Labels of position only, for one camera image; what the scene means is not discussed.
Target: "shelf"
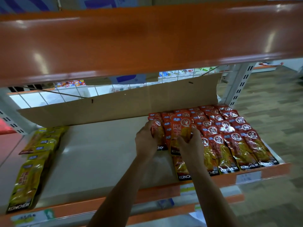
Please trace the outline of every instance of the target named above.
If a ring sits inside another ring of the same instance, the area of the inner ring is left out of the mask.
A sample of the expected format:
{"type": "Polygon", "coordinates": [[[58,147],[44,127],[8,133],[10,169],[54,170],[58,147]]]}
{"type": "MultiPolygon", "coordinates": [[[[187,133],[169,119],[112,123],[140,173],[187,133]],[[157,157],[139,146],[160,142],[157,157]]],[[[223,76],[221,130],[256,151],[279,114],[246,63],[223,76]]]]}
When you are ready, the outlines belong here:
{"type": "Polygon", "coordinates": [[[1,15],[0,86],[300,57],[302,8],[279,0],[1,15]]]}
{"type": "MultiPolygon", "coordinates": [[[[143,116],[71,126],[61,140],[36,208],[20,213],[51,207],[55,217],[60,218],[97,210],[134,159],[134,137],[146,121],[147,117],[143,116]]],[[[1,181],[5,182],[0,198],[2,214],[8,206],[19,168],[26,160],[26,156],[18,153],[31,136],[32,134],[23,137],[0,168],[1,181]]],[[[281,164],[212,177],[228,202],[244,200],[241,193],[234,193],[235,189],[228,187],[237,183],[239,175],[260,172],[260,180],[289,173],[290,164],[284,163],[271,151],[281,164]]],[[[177,180],[170,153],[157,152],[147,168],[135,204],[182,197],[184,193],[181,194],[181,188],[192,186],[192,181],[177,180]]],[[[16,214],[18,213],[0,216],[0,221],[10,226],[10,217],[16,214]]]]}

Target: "wooden floor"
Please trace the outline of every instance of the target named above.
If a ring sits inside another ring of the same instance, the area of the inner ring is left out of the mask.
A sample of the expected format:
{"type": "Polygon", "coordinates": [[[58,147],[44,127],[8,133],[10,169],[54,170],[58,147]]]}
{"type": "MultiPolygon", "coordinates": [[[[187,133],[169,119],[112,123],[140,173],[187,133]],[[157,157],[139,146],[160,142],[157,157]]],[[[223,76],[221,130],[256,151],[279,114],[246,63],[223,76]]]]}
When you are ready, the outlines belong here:
{"type": "Polygon", "coordinates": [[[233,204],[232,209],[247,226],[303,226],[303,80],[299,77],[285,67],[253,73],[236,103],[261,138],[293,164],[287,177],[240,186],[245,202],[233,204]]]}

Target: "shelf upright post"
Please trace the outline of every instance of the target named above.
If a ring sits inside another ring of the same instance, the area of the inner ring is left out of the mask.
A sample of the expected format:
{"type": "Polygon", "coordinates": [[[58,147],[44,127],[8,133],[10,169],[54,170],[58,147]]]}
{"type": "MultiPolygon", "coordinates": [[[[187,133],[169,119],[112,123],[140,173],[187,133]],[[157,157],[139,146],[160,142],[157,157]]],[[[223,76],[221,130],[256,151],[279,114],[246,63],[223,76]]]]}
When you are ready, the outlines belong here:
{"type": "Polygon", "coordinates": [[[254,62],[231,65],[231,72],[224,77],[228,81],[228,84],[220,103],[225,103],[231,107],[234,106],[255,64],[254,62]]]}
{"type": "Polygon", "coordinates": [[[8,88],[0,88],[0,118],[12,127],[17,133],[26,135],[31,133],[36,124],[21,116],[17,110],[21,109],[7,93],[8,88]]]}

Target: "person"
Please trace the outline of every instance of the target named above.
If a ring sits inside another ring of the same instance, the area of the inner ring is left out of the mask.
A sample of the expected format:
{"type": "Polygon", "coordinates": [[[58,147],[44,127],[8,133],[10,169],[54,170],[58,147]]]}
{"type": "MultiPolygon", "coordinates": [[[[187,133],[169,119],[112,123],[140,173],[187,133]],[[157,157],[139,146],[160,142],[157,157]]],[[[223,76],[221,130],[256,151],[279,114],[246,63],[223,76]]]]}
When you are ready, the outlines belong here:
{"type": "MultiPolygon", "coordinates": [[[[158,135],[155,134],[152,137],[151,126],[152,121],[149,121],[137,133],[135,138],[137,156],[96,211],[87,227],[126,226],[143,175],[157,151],[158,135]]],[[[182,159],[194,183],[207,226],[240,226],[235,214],[204,166],[204,145],[199,130],[193,128],[192,133],[189,143],[186,143],[181,136],[178,137],[178,143],[182,159]]]]}

